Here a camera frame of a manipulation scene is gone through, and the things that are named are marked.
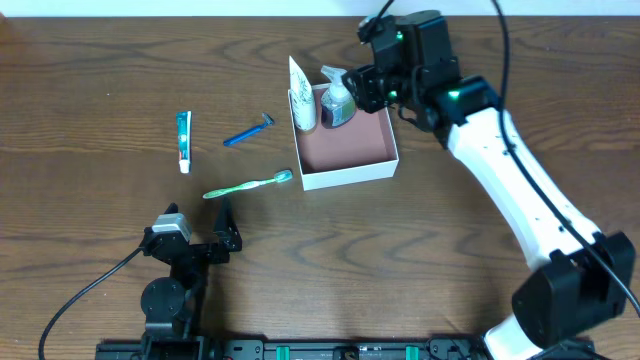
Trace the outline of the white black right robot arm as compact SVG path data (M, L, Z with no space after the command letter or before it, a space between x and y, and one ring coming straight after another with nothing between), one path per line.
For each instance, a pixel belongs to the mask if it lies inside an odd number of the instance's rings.
M490 196L530 269L511 314L482 336L476 356L594 358L582 333L639 304L632 242L604 234L559 190L520 137L504 89L462 75L438 11L381 11L360 23L358 37L373 63L340 79L357 107L396 106L401 119L433 134Z

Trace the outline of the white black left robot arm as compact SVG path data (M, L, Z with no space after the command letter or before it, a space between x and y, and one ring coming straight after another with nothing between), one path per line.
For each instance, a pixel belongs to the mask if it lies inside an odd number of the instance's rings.
M170 266L170 274L151 281L141 295L146 316L141 350L134 359L220 359L220 345L198 334L209 267L230 261L242 250L242 238L233 219L231 202L222 200L213 228L217 240L190 242L192 229L172 203L144 230L141 249Z

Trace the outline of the teal Colgate toothpaste tube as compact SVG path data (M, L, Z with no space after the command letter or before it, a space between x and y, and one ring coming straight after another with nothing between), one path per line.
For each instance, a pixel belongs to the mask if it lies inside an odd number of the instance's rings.
M191 170L192 112L177 113L176 125L178 131L179 169L182 174L189 174Z

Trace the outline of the clear soap pump bottle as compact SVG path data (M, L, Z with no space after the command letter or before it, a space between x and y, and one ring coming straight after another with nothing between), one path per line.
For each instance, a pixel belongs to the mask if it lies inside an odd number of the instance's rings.
M327 129L341 127L353 118L357 110L355 101L342 80L346 70L323 65L321 73L330 81L321 97L321 123Z

